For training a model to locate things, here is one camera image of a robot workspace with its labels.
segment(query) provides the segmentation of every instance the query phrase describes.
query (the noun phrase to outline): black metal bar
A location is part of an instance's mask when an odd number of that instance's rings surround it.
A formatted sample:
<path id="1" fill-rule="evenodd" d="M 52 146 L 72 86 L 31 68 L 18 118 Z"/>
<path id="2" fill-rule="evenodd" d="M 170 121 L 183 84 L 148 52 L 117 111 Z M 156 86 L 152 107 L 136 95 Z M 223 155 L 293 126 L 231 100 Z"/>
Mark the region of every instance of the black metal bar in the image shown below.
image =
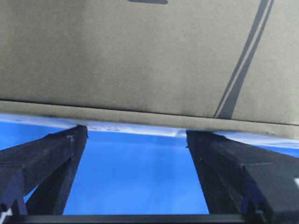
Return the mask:
<path id="1" fill-rule="evenodd" d="M 71 157 L 44 180 L 27 201 L 29 215 L 62 215 L 85 148 L 87 128 L 78 126 L 67 132 Z"/>
<path id="2" fill-rule="evenodd" d="M 235 200 L 233 190 L 228 189 L 228 184 L 201 158 L 197 135 L 189 133 L 187 141 L 210 214 L 239 214 L 241 201 Z"/>
<path id="3" fill-rule="evenodd" d="M 299 222 L 298 158 L 209 132 L 187 132 L 187 141 L 196 166 L 204 161 L 225 187 L 242 196 L 243 214 L 260 214 L 269 223 Z M 213 188 L 213 182 L 206 184 Z"/>
<path id="4" fill-rule="evenodd" d="M 242 215 L 151 216 L 20 216 L 7 217 L 9 224 L 243 224 Z"/>
<path id="5" fill-rule="evenodd" d="M 87 128 L 77 126 L 1 150 L 0 210 L 17 205 L 17 213 L 27 214 L 23 195 L 41 183 L 28 205 L 30 213 L 44 208 L 62 214 L 86 138 Z"/>

